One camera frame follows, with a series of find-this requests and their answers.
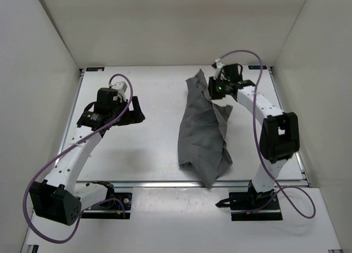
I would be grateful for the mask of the grey pleated skirt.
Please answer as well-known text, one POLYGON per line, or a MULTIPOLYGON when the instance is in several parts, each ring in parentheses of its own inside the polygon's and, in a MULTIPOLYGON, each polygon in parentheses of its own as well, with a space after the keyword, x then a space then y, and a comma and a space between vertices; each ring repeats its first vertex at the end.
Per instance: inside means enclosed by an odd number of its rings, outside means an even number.
POLYGON ((186 80, 188 95, 178 134, 179 166, 192 166, 206 188, 233 164, 227 149, 233 106, 212 102, 203 70, 186 80))

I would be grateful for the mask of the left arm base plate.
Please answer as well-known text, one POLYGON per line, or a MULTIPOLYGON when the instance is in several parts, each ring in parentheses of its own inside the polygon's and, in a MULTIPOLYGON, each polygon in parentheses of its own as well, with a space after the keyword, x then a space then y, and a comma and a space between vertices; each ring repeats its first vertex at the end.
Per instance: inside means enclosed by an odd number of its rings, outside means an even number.
POLYGON ((130 219, 133 200, 132 192, 115 192, 118 201, 109 201, 101 205, 94 205, 82 213, 83 219, 130 219))

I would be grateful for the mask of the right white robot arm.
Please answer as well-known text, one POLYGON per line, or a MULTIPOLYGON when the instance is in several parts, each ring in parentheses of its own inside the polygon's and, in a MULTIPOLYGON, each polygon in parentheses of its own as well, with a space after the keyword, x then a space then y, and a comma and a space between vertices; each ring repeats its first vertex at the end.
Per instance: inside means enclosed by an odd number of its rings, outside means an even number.
POLYGON ((208 91, 213 100, 226 95, 253 115, 254 124, 261 125, 256 144, 261 165, 250 181, 246 202, 253 209, 261 208, 274 193, 275 180, 283 166, 300 147, 298 117, 272 104, 257 91, 257 85, 243 79, 243 66, 225 65, 219 60, 212 64, 215 75, 209 78, 208 91))

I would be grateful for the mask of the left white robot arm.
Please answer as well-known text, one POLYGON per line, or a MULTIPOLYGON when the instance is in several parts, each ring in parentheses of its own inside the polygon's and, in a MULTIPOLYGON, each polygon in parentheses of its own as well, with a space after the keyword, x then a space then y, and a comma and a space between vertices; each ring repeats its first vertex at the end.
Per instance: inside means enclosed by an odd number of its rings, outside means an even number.
POLYGON ((141 123, 145 116, 137 96, 126 99, 124 90, 100 88, 97 99, 80 116, 70 142, 69 152, 61 157, 42 182, 30 186, 37 216, 70 226, 81 211, 98 203, 103 208, 114 204, 113 185, 93 181, 80 189, 75 185, 93 149, 112 126, 141 123))

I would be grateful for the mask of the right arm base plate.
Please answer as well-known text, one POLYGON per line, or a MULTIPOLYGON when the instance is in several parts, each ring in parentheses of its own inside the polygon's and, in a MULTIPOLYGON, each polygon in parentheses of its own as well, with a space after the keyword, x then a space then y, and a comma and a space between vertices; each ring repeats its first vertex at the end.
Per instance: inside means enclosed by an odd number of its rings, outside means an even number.
POLYGON ((233 222, 283 220, 277 195, 254 201, 248 192, 230 192, 228 198, 216 203, 216 207, 230 208, 233 222))

